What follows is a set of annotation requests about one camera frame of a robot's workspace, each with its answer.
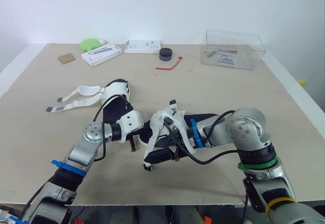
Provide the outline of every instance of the product box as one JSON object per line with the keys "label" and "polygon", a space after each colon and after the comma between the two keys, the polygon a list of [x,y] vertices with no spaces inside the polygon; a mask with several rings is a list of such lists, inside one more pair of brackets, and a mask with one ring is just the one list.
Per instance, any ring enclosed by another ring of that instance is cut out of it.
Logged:
{"label": "product box", "polygon": [[160,40],[129,40],[125,45],[124,53],[159,53]]}
{"label": "product box", "polygon": [[95,67],[109,59],[122,54],[122,49],[118,46],[108,43],[96,49],[81,54],[81,58],[92,67]]}

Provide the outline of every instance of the beige tabletop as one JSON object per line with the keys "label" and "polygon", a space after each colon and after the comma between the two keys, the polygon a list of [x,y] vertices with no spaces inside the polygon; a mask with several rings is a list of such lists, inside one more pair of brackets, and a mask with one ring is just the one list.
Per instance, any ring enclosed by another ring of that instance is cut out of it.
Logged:
{"label": "beige tabletop", "polygon": [[[78,85],[105,86],[114,79],[129,81],[130,101],[145,121],[176,99],[188,114],[222,113],[251,106],[267,118],[278,156],[282,159],[298,201],[323,200],[325,141],[267,66],[231,69],[200,63],[200,47],[170,45],[172,71],[159,71],[157,54],[122,54],[95,68],[81,59],[74,44],[50,44],[31,62],[0,98],[0,203],[26,203],[51,176],[52,159],[62,160],[81,138],[100,104],[61,113],[46,113],[56,99]],[[62,65],[58,56],[72,53],[76,60]],[[108,144],[103,161],[92,165],[78,189],[79,205],[242,204],[244,174],[236,154],[201,166],[188,158],[158,164],[152,172],[142,167],[144,146]],[[233,145],[201,149],[207,159]]]}

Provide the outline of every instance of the black cable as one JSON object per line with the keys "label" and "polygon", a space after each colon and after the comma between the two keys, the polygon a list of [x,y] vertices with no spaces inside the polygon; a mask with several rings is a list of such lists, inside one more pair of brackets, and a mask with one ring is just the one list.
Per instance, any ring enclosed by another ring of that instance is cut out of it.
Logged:
{"label": "black cable", "polygon": [[215,155],[214,157],[208,159],[207,161],[201,161],[199,159],[196,159],[190,152],[188,152],[188,150],[186,148],[183,147],[183,145],[181,144],[181,142],[179,142],[179,140],[175,137],[173,131],[171,130],[171,128],[169,127],[169,125],[164,122],[164,126],[167,128],[169,134],[172,136],[172,138],[175,140],[176,144],[186,153],[186,155],[188,157],[190,157],[193,161],[195,161],[196,163],[200,164],[200,165],[206,165],[208,163],[211,163],[213,162],[215,159],[218,159],[220,156],[223,156],[225,154],[229,154],[229,153],[238,153],[237,150],[228,150],[228,151],[224,151],[224,152],[221,152],[217,155]]}
{"label": "black cable", "polygon": [[244,212],[243,212],[243,217],[242,217],[242,221],[240,222],[240,224],[243,224],[244,223],[245,215],[246,215],[246,210],[247,210],[247,205],[248,205],[248,194],[246,192]]}
{"label": "black cable", "polygon": [[75,218],[77,218],[79,215],[81,215],[82,212],[86,209],[86,207],[87,207],[87,206],[83,207],[82,210],[79,212],[79,214],[76,215],[75,217],[73,217],[72,219],[75,219]]}
{"label": "black cable", "polygon": [[102,108],[106,105],[106,103],[107,103],[108,101],[110,101],[111,99],[115,98],[115,97],[120,97],[120,98],[124,99],[128,105],[131,105],[130,102],[127,101],[127,99],[126,99],[124,96],[122,96],[122,95],[120,95],[120,94],[112,95],[112,96],[109,97],[109,98],[108,98],[108,99],[107,99],[107,100],[106,100],[106,101],[101,105],[101,107],[98,109],[98,111],[97,111],[97,113],[96,113],[96,115],[95,115],[93,121],[96,121],[96,120],[97,120],[97,117],[98,117],[99,113],[101,112]]}
{"label": "black cable", "polygon": [[209,130],[209,133],[207,135],[207,140],[210,139],[211,135],[212,135],[212,132],[214,130],[214,127],[221,121],[221,119],[223,119],[226,115],[228,114],[231,114],[231,113],[234,113],[235,111],[234,110],[231,110],[231,111],[226,111],[224,113],[222,113],[215,121],[214,123],[211,125],[210,127],[210,130]]}
{"label": "black cable", "polygon": [[35,194],[31,197],[31,199],[26,203],[26,205],[24,206],[24,208],[21,210],[21,213],[20,213],[18,219],[21,220],[21,219],[23,218],[23,216],[24,216],[24,214],[25,214],[27,208],[30,206],[30,204],[31,204],[32,201],[36,198],[36,196],[41,192],[41,190],[42,190],[42,188],[44,187],[44,185],[45,185],[45,183],[43,184],[43,186],[41,186],[41,187],[39,188],[39,190],[36,191],[36,193],[35,193]]}
{"label": "black cable", "polygon": [[98,158],[98,159],[95,159],[94,162],[101,161],[101,160],[104,159],[105,156],[106,156],[105,124],[104,124],[103,121],[102,121],[102,139],[103,139],[103,156],[100,157],[100,158]]}

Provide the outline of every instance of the black round object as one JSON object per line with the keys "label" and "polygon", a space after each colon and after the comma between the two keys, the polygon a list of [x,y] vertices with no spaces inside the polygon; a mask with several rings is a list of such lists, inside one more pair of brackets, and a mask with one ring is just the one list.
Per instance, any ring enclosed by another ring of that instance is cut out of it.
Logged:
{"label": "black round object", "polygon": [[163,61],[168,61],[172,59],[173,51],[170,48],[162,48],[159,51],[159,59]]}

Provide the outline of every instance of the clear plastic box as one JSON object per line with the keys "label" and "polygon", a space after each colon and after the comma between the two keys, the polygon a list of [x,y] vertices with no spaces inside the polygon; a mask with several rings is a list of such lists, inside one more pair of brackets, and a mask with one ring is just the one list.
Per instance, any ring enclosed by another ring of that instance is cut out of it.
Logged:
{"label": "clear plastic box", "polygon": [[202,63],[253,70],[265,52],[265,47],[256,34],[208,29]]}

